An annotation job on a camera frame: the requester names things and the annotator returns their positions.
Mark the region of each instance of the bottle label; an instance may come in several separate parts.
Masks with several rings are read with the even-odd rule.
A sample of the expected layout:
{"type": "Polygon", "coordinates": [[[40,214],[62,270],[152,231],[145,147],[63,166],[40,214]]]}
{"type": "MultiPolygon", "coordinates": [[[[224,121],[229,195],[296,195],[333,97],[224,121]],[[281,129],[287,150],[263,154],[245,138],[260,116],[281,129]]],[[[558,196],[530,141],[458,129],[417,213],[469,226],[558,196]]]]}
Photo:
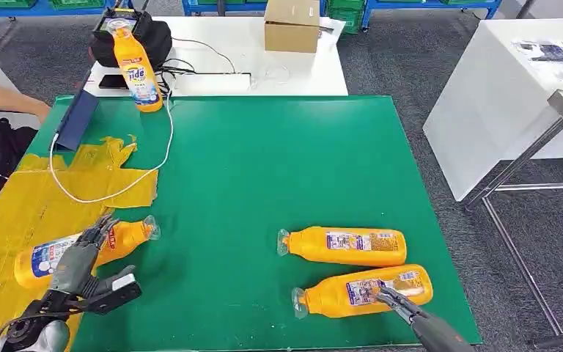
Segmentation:
{"type": "Polygon", "coordinates": [[[47,242],[35,246],[31,254],[31,269],[36,277],[42,277],[53,273],[62,255],[76,242],[81,234],[71,235],[66,238],[47,242]]]}
{"type": "Polygon", "coordinates": [[[328,231],[327,248],[357,249],[359,251],[397,251],[398,241],[391,232],[359,235],[351,232],[328,231]]]}
{"type": "Polygon", "coordinates": [[[386,283],[381,279],[368,279],[348,282],[346,291],[351,306],[362,306],[377,301],[376,296],[386,283]]]}
{"type": "Polygon", "coordinates": [[[130,96],[135,100],[137,105],[150,105],[156,103],[160,97],[154,85],[156,77],[148,77],[145,67],[139,63],[141,60],[124,60],[122,62],[122,71],[126,78],[126,85],[130,90],[130,96]]]}
{"type": "Polygon", "coordinates": [[[409,297],[424,292],[422,279],[417,271],[406,271],[393,280],[367,279],[348,282],[346,291],[351,306],[361,306],[377,301],[376,297],[381,287],[393,288],[409,297]]]}

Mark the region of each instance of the orange bottle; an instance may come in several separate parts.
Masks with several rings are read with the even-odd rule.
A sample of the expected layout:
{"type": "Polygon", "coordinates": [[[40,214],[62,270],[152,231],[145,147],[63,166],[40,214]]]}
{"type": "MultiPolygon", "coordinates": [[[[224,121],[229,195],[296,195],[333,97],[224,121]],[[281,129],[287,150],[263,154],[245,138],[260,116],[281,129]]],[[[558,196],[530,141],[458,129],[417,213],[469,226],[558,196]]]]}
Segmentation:
{"type": "Polygon", "coordinates": [[[297,254],[314,262],[393,266],[407,258],[402,232],[385,229],[308,227],[299,232],[280,230],[277,253],[297,254]]]}
{"type": "MultiPolygon", "coordinates": [[[[18,253],[14,261],[16,281],[26,288],[48,285],[59,259],[80,235],[81,233],[70,235],[18,253]]],[[[98,252],[95,266],[126,257],[141,243],[156,240],[160,235],[154,216],[150,215],[138,222],[120,221],[109,230],[98,252]]]]}
{"type": "Polygon", "coordinates": [[[292,305],[297,318],[308,313],[330,318],[387,312],[391,308],[376,301],[380,286],[394,288],[415,304],[426,304],[433,298],[428,273],[416,264],[379,268],[324,279],[318,285],[292,290],[292,305]]]}
{"type": "Polygon", "coordinates": [[[154,112],[163,106],[161,90],[145,49],[131,32],[132,24],[122,18],[107,23],[115,45],[113,52],[122,76],[141,112],[154,112]]]}

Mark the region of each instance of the black bag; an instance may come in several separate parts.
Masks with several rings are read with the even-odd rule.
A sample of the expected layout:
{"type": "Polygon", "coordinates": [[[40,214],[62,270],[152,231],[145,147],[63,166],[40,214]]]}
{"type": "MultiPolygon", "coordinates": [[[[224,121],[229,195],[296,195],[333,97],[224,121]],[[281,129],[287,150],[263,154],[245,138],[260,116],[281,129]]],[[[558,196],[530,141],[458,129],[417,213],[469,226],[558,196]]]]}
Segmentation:
{"type": "MultiPolygon", "coordinates": [[[[152,68],[160,66],[172,49],[172,31],[167,22],[152,21],[149,29],[142,37],[135,38],[143,45],[152,68]]],[[[94,37],[90,48],[92,55],[104,67],[118,67],[113,54],[113,37],[100,40],[94,37]]]]}

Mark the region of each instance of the white paper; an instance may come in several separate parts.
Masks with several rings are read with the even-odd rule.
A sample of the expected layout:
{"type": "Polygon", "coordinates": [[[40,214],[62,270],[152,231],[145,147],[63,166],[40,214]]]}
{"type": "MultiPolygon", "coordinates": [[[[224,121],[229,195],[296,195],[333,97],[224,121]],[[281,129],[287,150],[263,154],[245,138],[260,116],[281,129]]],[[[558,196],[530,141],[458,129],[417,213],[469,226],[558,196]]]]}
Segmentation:
{"type": "Polygon", "coordinates": [[[513,40],[543,81],[563,83],[563,42],[556,40],[513,40]]]}
{"type": "Polygon", "coordinates": [[[345,24],[346,22],[344,21],[321,17],[318,48],[322,46],[325,50],[331,50],[331,48],[338,43],[339,36],[342,34],[345,24]]]}

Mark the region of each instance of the robotic arm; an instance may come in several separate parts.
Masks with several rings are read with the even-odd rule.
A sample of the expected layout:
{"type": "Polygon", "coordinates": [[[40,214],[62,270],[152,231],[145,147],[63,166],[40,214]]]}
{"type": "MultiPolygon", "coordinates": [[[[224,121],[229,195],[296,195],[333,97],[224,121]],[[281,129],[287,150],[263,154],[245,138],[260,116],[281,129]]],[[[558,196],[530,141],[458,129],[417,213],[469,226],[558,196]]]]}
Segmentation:
{"type": "Polygon", "coordinates": [[[381,287],[377,301],[390,306],[409,324],[428,352],[474,352],[448,323],[422,308],[393,288],[381,287]]]}
{"type": "Polygon", "coordinates": [[[92,275],[107,232],[117,222],[111,215],[101,217],[66,249],[42,299],[0,329],[0,352],[62,352],[70,339],[66,320],[71,315],[104,315],[141,295],[134,265],[107,279],[92,275]]]}

